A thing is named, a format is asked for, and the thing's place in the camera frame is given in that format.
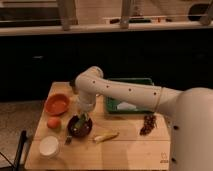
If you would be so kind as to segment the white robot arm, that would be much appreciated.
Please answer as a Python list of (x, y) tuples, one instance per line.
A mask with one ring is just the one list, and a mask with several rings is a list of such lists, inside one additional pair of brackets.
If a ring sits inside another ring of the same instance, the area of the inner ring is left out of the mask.
[(111, 81), (92, 66), (75, 79), (82, 111), (94, 109), (98, 94), (145, 107), (171, 119), (169, 171), (213, 171), (213, 89), (185, 91)]

